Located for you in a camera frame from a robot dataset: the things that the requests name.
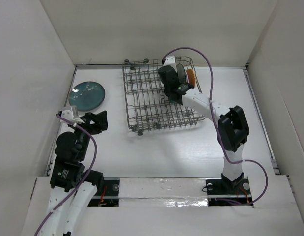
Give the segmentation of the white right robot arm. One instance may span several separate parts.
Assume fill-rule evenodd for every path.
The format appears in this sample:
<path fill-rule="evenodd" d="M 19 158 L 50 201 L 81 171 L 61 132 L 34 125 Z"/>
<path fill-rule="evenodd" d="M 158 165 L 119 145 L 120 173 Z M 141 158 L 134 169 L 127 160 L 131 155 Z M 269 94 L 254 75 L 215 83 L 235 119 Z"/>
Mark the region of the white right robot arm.
<path fill-rule="evenodd" d="M 174 102 L 191 108 L 213 122 L 217 140 L 224 153 L 221 187 L 233 193 L 243 180 L 243 148 L 249 134 L 245 113 L 240 106 L 233 108 L 213 102 L 195 88 L 196 76 L 192 69 L 176 72 L 165 65 L 158 69 L 164 94 Z"/>

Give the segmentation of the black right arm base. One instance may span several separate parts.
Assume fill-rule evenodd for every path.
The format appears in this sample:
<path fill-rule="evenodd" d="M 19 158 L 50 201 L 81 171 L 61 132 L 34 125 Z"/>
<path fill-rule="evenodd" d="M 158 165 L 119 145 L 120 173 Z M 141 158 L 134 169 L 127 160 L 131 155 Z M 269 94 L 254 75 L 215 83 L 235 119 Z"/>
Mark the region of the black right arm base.
<path fill-rule="evenodd" d="M 240 184 L 232 187 L 224 183 L 221 179 L 207 179 L 205 186 L 202 187 L 202 191 L 212 196 L 227 196 L 227 197 L 240 197 L 240 196 L 251 196 L 250 189 L 246 190 L 243 184 L 247 183 L 242 181 Z"/>

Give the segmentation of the woven-pattern orange plate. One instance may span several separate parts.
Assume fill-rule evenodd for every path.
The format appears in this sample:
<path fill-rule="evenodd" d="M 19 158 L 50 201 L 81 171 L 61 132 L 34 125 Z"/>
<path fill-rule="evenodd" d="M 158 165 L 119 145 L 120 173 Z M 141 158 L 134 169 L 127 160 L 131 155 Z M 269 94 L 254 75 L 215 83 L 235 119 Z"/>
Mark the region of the woven-pattern orange plate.
<path fill-rule="evenodd" d="M 196 87 L 196 74 L 192 69 L 187 69 L 189 72 L 189 84 L 193 87 Z"/>

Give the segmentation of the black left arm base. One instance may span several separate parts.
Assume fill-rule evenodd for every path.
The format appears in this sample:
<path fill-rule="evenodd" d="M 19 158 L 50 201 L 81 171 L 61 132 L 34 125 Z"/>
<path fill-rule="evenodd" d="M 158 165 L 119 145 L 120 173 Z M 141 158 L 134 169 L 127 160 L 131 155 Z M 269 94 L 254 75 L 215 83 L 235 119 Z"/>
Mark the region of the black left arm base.
<path fill-rule="evenodd" d="M 105 178 L 99 190 L 88 203 L 88 207 L 117 207 L 119 206 L 119 178 Z"/>

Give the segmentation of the cream plate tree drawing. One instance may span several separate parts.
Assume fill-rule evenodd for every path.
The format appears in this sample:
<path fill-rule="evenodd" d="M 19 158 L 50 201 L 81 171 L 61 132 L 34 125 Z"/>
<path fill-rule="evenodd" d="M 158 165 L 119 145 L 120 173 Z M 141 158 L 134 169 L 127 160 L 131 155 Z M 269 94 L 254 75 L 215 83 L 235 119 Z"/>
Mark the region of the cream plate tree drawing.
<path fill-rule="evenodd" d="M 185 83 L 187 78 L 186 78 L 186 72 L 185 72 L 185 69 L 184 69 L 183 65 L 182 64 L 177 64 L 176 68 L 177 68 L 177 75 L 178 75 L 179 84 Z"/>

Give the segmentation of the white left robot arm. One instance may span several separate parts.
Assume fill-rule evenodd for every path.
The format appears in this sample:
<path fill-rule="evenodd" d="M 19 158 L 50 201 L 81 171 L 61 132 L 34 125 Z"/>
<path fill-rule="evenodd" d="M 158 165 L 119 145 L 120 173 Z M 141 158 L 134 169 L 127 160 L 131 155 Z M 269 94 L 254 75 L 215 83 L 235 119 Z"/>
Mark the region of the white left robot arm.
<path fill-rule="evenodd" d="M 94 135 L 107 130 L 107 111 L 80 117 L 71 106 L 56 116 L 72 131 L 57 137 L 47 215 L 36 236 L 74 235 L 92 197 L 105 189 L 103 173 L 92 168 L 98 152 Z"/>

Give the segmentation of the dark teal glazed plate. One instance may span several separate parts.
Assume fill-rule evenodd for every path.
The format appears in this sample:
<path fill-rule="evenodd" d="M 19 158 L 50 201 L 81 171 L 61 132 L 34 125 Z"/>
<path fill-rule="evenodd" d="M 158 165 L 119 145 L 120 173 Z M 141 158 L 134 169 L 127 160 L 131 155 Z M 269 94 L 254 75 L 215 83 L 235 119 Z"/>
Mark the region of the dark teal glazed plate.
<path fill-rule="evenodd" d="M 73 87 L 68 102 L 76 106 L 78 111 L 86 112 L 99 107 L 106 96 L 104 87 L 98 82 L 86 81 Z"/>

